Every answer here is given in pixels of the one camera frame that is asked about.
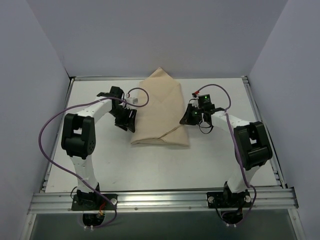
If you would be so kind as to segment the beige cloth mat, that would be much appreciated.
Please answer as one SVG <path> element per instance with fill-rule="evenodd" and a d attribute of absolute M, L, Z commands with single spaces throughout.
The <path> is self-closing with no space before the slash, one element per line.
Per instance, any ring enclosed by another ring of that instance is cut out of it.
<path fill-rule="evenodd" d="M 149 102 L 137 110 L 131 144 L 189 147 L 188 132 L 180 124 L 185 113 L 181 84 L 159 67 L 139 87 L 147 91 Z"/>

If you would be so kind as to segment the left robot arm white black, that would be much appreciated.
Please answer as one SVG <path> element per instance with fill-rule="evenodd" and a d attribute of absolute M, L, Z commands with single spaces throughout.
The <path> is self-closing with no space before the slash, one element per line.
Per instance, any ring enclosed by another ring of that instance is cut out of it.
<path fill-rule="evenodd" d="M 114 117 L 115 126 L 135 132 L 138 99 L 124 94 L 116 86 L 110 92 L 100 92 L 94 103 L 77 113 L 64 117 L 61 147 L 70 157 L 77 175 L 76 196 L 90 210 L 100 206 L 99 183 L 94 174 L 92 154 L 96 147 L 96 123 L 107 113 Z"/>

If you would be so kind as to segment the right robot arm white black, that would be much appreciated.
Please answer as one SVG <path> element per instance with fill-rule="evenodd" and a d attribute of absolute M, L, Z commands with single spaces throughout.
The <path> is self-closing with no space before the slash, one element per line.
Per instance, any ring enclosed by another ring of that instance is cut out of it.
<path fill-rule="evenodd" d="M 228 114 L 227 108 L 215 107 L 209 94 L 193 93 L 179 123 L 189 126 L 206 123 L 211 130 L 217 127 L 230 133 L 238 168 L 223 186 L 222 200 L 227 206 L 232 207 L 240 201 L 240 196 L 252 187 L 255 173 L 273 157 L 261 121 L 250 122 Z"/>

